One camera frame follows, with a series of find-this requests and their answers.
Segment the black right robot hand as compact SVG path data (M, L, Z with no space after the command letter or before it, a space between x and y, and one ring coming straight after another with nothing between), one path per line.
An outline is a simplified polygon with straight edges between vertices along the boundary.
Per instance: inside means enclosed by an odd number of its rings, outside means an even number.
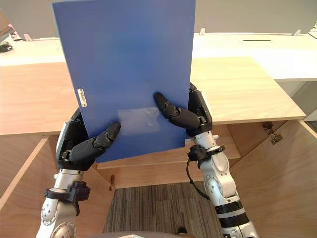
M173 125L186 129L186 134L194 137L212 130L212 117L202 93L194 84L190 84L188 108L172 104L159 93L154 93L154 100L161 114Z

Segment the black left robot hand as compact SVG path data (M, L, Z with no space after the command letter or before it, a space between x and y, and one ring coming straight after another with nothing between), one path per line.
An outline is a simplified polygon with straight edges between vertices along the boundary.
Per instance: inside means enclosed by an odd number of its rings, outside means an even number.
M56 145L56 164L59 169L87 171L95 160L111 147L121 129L113 122L102 133L88 137L79 109L63 124Z

